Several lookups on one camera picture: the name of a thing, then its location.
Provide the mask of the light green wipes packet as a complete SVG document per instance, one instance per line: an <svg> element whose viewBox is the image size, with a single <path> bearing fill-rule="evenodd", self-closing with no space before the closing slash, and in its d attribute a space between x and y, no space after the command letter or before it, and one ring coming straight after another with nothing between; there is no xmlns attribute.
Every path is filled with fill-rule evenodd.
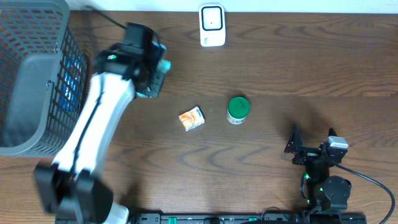
<svg viewBox="0 0 398 224"><path fill-rule="evenodd" d="M171 69L171 62L168 60L161 60L157 64L157 68L150 76L147 85L136 91L137 97L140 98L157 98L160 94L166 74Z"/></svg>

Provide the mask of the green lid jar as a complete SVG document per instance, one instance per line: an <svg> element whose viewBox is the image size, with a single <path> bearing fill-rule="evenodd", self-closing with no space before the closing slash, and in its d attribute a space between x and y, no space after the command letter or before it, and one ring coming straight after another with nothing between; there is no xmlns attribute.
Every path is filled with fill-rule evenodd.
<svg viewBox="0 0 398 224"><path fill-rule="evenodd" d="M227 120L231 124L242 124L245 122L250 109L250 102L246 98L242 96L234 97L229 101L228 104L226 114Z"/></svg>

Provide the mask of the blue oreo cookie pack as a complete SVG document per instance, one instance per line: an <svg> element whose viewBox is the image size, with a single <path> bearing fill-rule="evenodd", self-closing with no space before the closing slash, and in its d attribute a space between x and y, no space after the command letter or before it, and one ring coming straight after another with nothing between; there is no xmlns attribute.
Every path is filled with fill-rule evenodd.
<svg viewBox="0 0 398 224"><path fill-rule="evenodd" d="M62 85L63 96L60 98L60 105L68 112L75 112L78 108L78 97L80 96L81 78L78 72L80 69L80 62L78 58L66 59L67 68L71 69L70 74L66 71L63 75L64 84Z"/></svg>

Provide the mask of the orange snack packet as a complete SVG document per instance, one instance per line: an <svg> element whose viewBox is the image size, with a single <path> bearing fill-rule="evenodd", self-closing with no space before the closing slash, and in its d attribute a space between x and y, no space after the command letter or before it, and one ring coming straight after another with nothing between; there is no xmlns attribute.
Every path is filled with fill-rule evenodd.
<svg viewBox="0 0 398 224"><path fill-rule="evenodd" d="M205 118L199 106L181 114L179 117L186 131L194 129L205 123Z"/></svg>

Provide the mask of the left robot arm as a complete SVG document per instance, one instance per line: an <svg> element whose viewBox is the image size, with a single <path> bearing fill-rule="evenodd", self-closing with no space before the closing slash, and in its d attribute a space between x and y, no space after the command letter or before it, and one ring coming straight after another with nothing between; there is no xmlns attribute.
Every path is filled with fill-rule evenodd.
<svg viewBox="0 0 398 224"><path fill-rule="evenodd" d="M157 98L170 70L165 45L151 28L127 23L122 42L95 58L86 103L65 145L34 179L44 211L56 223L127 223L130 211L102 181L106 155L127 106Z"/></svg>

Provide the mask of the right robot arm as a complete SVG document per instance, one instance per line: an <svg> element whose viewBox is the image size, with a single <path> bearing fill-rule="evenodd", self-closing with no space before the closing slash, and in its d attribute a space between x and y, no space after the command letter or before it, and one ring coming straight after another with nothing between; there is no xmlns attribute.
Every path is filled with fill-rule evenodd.
<svg viewBox="0 0 398 224"><path fill-rule="evenodd" d="M330 128L325 142L318 147L307 147L295 124L284 152L294 155L293 164L305 167L300 191L307 199L308 208L302 210L297 218L302 223L339 223L341 213L348 208L351 182L331 175L330 168L337 166L348 152L346 139L337 136Z"/></svg>

